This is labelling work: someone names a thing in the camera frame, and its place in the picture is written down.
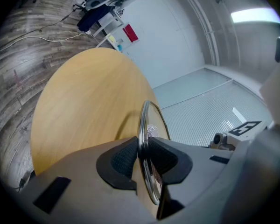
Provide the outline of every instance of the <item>blue cloth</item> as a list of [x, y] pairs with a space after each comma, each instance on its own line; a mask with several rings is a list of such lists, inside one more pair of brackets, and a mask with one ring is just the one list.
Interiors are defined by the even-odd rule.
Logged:
[[87, 32], [94, 23], [111, 12], [114, 8], [115, 6], [107, 6], [104, 4], [98, 8], [89, 10], [77, 24], [79, 30]]

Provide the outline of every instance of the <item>metal ring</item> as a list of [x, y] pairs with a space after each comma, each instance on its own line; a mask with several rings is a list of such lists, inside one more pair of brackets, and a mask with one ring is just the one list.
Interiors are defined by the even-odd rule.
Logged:
[[168, 128], [166, 125], [166, 122], [162, 116], [162, 113], [159, 109], [159, 107], [151, 102], [151, 101], [145, 101], [142, 107], [141, 111], [141, 117], [140, 117], [140, 125], [139, 125], [139, 143], [138, 143], [138, 157], [140, 160], [140, 165], [142, 169], [142, 175], [145, 181], [146, 188], [148, 190], [150, 199], [155, 205], [158, 205], [160, 203], [160, 197], [161, 194], [159, 193], [153, 169], [152, 169], [152, 164], [151, 160], [149, 157], [149, 152], [148, 152], [148, 134], [147, 134], [147, 116], [148, 116], [148, 109], [149, 105], [152, 104], [155, 106], [164, 122], [164, 126], [166, 128], [167, 136], [170, 139], [170, 135], [168, 132]]

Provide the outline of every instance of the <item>electrical cable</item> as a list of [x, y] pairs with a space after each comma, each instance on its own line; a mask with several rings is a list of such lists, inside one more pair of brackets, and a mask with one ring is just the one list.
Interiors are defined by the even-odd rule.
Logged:
[[44, 27], [42, 27], [42, 28], [40, 28], [40, 29], [35, 29], [35, 30], [32, 30], [32, 31], [29, 31], [29, 32], [27, 32], [27, 33], [25, 33], [25, 34], [22, 34], [22, 35], [20, 35], [20, 36], [18, 36], [18, 37], [16, 37], [16, 38], [10, 40], [9, 42], [7, 42], [7, 43], [5, 43], [4, 45], [0, 46], [0, 49], [1, 49], [2, 47], [5, 47], [7, 44], [9, 44], [9, 43], [11, 43], [11, 42], [13, 42], [13, 41], [19, 39], [19, 38], [22, 37], [22, 36], [25, 36], [25, 35], [27, 35], [27, 34], [29, 34], [29, 33], [35, 32], [35, 31], [42, 32], [42, 29], [48, 28], [48, 27], [51, 27], [51, 26], [54, 26], [54, 25], [56, 25], [56, 24], [58, 24], [58, 23], [64, 21], [64, 20], [67, 19], [73, 12], [74, 12], [74, 10], [71, 11], [70, 14], [66, 15], [66, 16], [63, 17], [60, 21], [58, 21], [58, 22], [56, 22], [56, 23], [54, 23], [54, 24], [44, 26]]
[[13, 42], [13, 43], [10, 44], [8, 47], [5, 47], [5, 48], [1, 49], [0, 52], [3, 51], [3, 50], [5, 50], [5, 49], [7, 49], [7, 48], [10, 48], [10, 47], [11, 47], [12, 45], [14, 45], [15, 43], [17, 43], [17, 42], [19, 42], [19, 41], [21, 41], [21, 40], [23, 40], [23, 39], [26, 39], [26, 38], [40, 38], [40, 39], [43, 39], [43, 40], [48, 41], [48, 42], [64, 42], [64, 41], [66, 41], [66, 40], [68, 40], [68, 39], [72, 39], [72, 38], [77, 37], [77, 36], [80, 36], [80, 35], [82, 35], [82, 34], [85, 34], [85, 32], [80, 33], [79, 35], [72, 36], [72, 37], [66, 38], [66, 39], [64, 39], [64, 40], [58, 40], [58, 41], [51, 41], [51, 40], [48, 40], [48, 39], [43, 38], [43, 37], [40, 37], [40, 36], [25, 36], [25, 37], [23, 37], [23, 38], [21, 38], [21, 39], [15, 41], [15, 42]]
[[19, 183], [19, 186], [17, 188], [13, 188], [13, 187], [10, 187], [8, 186], [7, 184], [5, 184], [7, 187], [10, 187], [11, 189], [14, 189], [14, 190], [17, 190], [18, 189], [18, 192], [20, 192], [20, 189], [23, 189], [25, 183], [28, 181], [28, 177], [24, 176], [23, 178], [21, 178], [20, 180], [20, 183]]
[[97, 42], [98, 42], [98, 44], [99, 44], [99, 41], [93, 36], [93, 35], [91, 35]]

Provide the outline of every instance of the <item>person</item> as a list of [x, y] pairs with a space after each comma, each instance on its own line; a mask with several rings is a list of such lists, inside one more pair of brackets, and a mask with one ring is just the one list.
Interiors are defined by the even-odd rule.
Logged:
[[106, 14], [111, 12], [112, 10], [116, 9], [118, 11], [124, 9], [128, 5], [130, 5], [132, 2], [136, 0], [121, 0], [120, 5], [118, 5], [118, 1], [116, 0], [110, 0], [108, 3], [97, 7], [95, 9], [89, 10], [83, 18], [79, 21], [77, 24], [78, 28], [82, 32], [86, 32], [87, 34], [91, 34], [90, 28], [94, 23], [96, 23], [98, 20], [103, 18]]

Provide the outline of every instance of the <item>round table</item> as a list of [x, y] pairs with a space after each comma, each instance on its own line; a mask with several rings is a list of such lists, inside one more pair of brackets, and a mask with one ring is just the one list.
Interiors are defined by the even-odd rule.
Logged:
[[[145, 100], [157, 104], [148, 81], [125, 55], [107, 48], [75, 55], [38, 100], [31, 132], [35, 173], [77, 150], [137, 136]], [[161, 118], [152, 123], [167, 138]]]

